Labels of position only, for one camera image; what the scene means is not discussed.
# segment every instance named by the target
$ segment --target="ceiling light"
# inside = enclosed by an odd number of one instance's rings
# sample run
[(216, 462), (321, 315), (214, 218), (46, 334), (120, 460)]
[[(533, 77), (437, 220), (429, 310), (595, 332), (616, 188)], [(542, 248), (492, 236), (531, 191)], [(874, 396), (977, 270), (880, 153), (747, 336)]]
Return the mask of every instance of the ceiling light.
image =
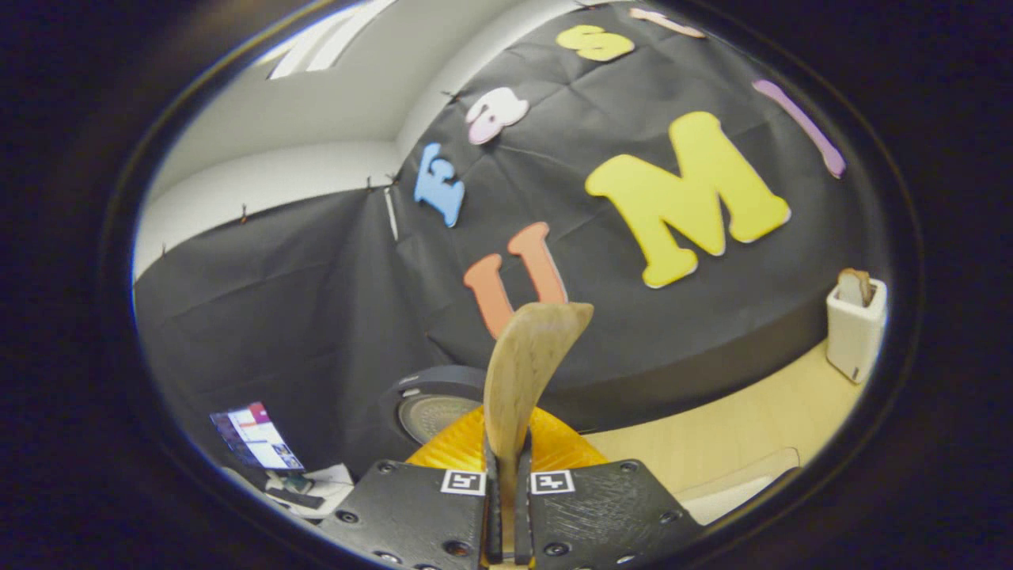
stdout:
[(283, 43), (279, 44), (278, 46), (276, 46), (274, 49), (271, 49), (266, 54), (260, 56), (260, 59), (258, 59), (255, 62), (253, 62), (253, 65), (254, 66), (263, 65), (263, 64), (265, 64), (265, 63), (267, 63), (267, 62), (269, 62), (271, 60), (276, 60), (276, 59), (284, 56), (285, 54), (287, 54), (289, 52), (289, 50), (291, 50), (293, 47), (295, 47), (295, 45), (296, 45), (297, 42), (299, 42), (299, 35), (296, 35), (295, 37), (290, 37), (289, 39), (286, 39), (285, 42), (283, 42)]
[(314, 46), (316, 46), (317, 42), (319, 42), (321, 37), (333, 29), (335, 25), (353, 17), (359, 11), (359, 6), (353, 6), (341, 10), (336, 14), (327, 16), (326, 18), (299, 32), (289, 42), (286, 42), (275, 50), (268, 52), (262, 59), (266, 59), (268, 56), (278, 57), (276, 52), (284, 51), (283, 48), (289, 48), (289, 53), (281, 62), (279, 62), (275, 70), (270, 72), (268, 79), (281, 79), (282, 77), (292, 75), (298, 68), (299, 64), (302, 63), (307, 55), (309, 55), (310, 51)]
[(394, 0), (373, 0), (372, 2), (362, 4), (356, 15), (320, 48), (310, 62), (309, 67), (306, 68), (306, 71), (320, 71), (333, 66), (337, 58), (340, 57), (341, 52), (348, 47), (348, 44), (355, 39), (356, 35), (373, 21), (380, 12), (393, 3)]

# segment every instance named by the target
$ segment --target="yellow letter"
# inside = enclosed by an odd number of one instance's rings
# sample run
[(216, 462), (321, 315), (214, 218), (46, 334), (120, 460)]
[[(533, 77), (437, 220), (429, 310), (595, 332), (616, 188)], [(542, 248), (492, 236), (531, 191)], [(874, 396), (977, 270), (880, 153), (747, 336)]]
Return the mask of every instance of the yellow letter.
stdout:
[(696, 254), (680, 247), (666, 224), (712, 255), (724, 253), (718, 196), (731, 214), (728, 231), (748, 243), (780, 227), (788, 203), (771, 193), (709, 112), (673, 120), (669, 137), (682, 176), (630, 156), (610, 158), (588, 176), (592, 195), (605, 195), (626, 220), (647, 266), (643, 281), (659, 289), (693, 272)]
[(556, 44), (576, 50), (581, 58), (607, 62), (633, 51), (633, 42), (625, 35), (608, 33), (597, 25), (574, 25), (556, 35)]

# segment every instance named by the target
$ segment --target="orange letter u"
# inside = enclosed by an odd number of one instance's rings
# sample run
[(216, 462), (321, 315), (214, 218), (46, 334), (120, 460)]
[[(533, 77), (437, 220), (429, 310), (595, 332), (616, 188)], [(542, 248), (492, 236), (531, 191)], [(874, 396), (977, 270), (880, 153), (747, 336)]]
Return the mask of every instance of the orange letter u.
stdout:
[[(539, 302), (565, 304), (566, 289), (563, 288), (552, 253), (545, 244), (545, 236), (548, 234), (549, 224), (535, 222), (517, 232), (506, 244), (506, 250), (524, 261)], [(502, 278), (499, 277), (501, 264), (502, 257), (499, 253), (490, 253), (475, 261), (464, 273), (464, 283), (475, 295), (482, 321), (493, 339), (499, 337), (499, 333), (514, 316), (514, 308), (506, 298)]]

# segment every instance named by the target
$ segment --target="white wall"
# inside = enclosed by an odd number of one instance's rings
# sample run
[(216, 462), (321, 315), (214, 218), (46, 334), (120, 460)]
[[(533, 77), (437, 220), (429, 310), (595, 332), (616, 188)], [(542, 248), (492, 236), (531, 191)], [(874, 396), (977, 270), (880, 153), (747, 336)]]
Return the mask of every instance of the white wall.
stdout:
[(134, 278), (180, 242), (289, 201), (387, 182), (401, 165), (388, 141), (335, 142), (244, 156), (193, 174), (147, 203), (134, 248)]

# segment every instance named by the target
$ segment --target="foam letter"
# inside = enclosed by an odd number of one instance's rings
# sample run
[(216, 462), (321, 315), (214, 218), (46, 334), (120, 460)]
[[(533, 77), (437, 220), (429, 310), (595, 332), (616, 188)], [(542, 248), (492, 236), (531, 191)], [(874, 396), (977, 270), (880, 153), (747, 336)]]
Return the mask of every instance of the foam letter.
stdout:
[(485, 144), (494, 139), (503, 127), (516, 124), (528, 113), (528, 101), (517, 98), (510, 87), (492, 89), (481, 96), (468, 109), (465, 121), (468, 141), (471, 144)]
[(630, 17), (638, 20), (652, 21), (661, 27), (667, 27), (672, 31), (676, 31), (684, 35), (690, 35), (692, 37), (706, 37), (706, 35), (704, 35), (699, 29), (688, 25), (678, 24), (665, 17), (665, 14), (661, 14), (660, 12), (650, 12), (640, 8), (630, 8)]
[(556, 35), (556, 44), (576, 50), (581, 58), (607, 62), (633, 51), (633, 42), (618, 33), (609, 33), (597, 25), (574, 25)]
[(464, 182), (448, 183), (454, 177), (454, 165), (437, 158), (438, 154), (440, 143), (430, 143), (422, 149), (418, 178), (415, 179), (415, 201), (426, 201), (444, 215), (447, 227), (454, 227), (464, 199)]
[[(568, 301), (566, 290), (552, 253), (545, 245), (548, 233), (547, 223), (533, 223), (517, 232), (506, 244), (506, 249), (524, 261), (539, 302), (565, 304)], [(465, 287), (475, 295), (482, 321), (493, 339), (499, 337), (499, 333), (514, 316), (514, 308), (506, 298), (502, 278), (499, 277), (501, 264), (502, 257), (498, 253), (491, 253), (475, 261), (464, 273)]]
[(816, 148), (820, 149), (820, 153), (824, 157), (824, 165), (827, 166), (831, 175), (835, 178), (840, 178), (841, 174), (844, 173), (844, 156), (841, 156), (841, 151), (830, 142), (830, 139), (823, 134), (820, 127), (816, 127), (816, 124), (805, 114), (805, 111), (799, 108), (795, 104), (795, 101), (788, 98), (788, 95), (784, 94), (784, 91), (780, 87), (770, 81), (754, 81), (753, 88), (774, 99), (789, 116), (795, 119), (795, 123), (798, 123), (802, 131), (805, 131), (805, 134), (808, 135), (812, 144), (816, 145)]
[(709, 112), (673, 120), (669, 138), (682, 176), (628, 154), (614, 156), (588, 176), (592, 195), (605, 195), (626, 220), (647, 266), (643, 280), (660, 289), (693, 272), (697, 256), (680, 247), (668, 225), (712, 255), (724, 253), (718, 198), (731, 214), (729, 233), (748, 243), (780, 227), (788, 203), (771, 193)]

